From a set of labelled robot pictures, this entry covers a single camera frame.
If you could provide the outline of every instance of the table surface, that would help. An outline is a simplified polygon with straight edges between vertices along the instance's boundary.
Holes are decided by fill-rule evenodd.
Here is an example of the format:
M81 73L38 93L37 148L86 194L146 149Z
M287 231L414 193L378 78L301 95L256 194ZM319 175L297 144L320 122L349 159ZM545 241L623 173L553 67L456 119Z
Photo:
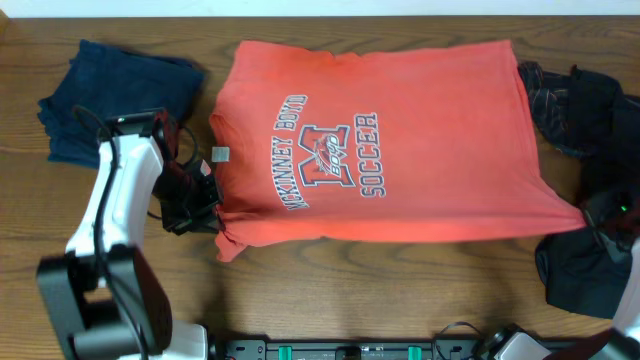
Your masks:
M243 39L360 54L511 39L519 60L563 73L579 64L640 94L639 29L638 17L12 21L0 40L0 358L60 357L35 270L42 256L64 250L96 173L47 162L36 102L61 82L80 39L204 67L206 89L188 124L208 149L207 118ZM579 164L542 140L539 152L543 177L571 201ZM213 236L176 237L147 223L145 254L175 317L221 334L418 338L467 321L483 331L516 322L544 337L566 337L609 325L545 303L533 259L540 237L423 245L323 239L252 248L219 263Z

